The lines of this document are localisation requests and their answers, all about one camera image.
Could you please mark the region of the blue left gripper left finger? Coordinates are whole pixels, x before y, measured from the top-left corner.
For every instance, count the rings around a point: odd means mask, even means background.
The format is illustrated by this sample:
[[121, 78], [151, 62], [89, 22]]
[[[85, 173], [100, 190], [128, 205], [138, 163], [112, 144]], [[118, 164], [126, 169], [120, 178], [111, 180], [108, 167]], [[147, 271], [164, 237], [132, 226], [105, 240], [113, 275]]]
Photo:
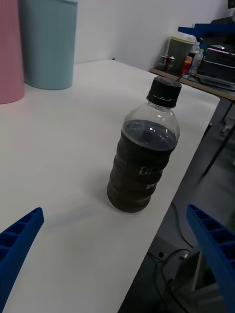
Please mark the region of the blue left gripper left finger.
[[43, 223], [43, 211], [38, 207], [0, 234], [0, 312]]

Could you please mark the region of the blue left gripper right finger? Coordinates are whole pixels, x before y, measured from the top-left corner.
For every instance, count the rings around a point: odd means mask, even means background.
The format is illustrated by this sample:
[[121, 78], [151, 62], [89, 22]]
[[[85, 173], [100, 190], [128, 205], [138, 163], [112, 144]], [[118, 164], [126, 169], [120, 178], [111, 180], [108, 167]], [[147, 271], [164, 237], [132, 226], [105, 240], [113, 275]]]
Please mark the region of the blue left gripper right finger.
[[235, 311], [235, 234], [195, 205], [187, 221], [219, 286], [229, 313]]

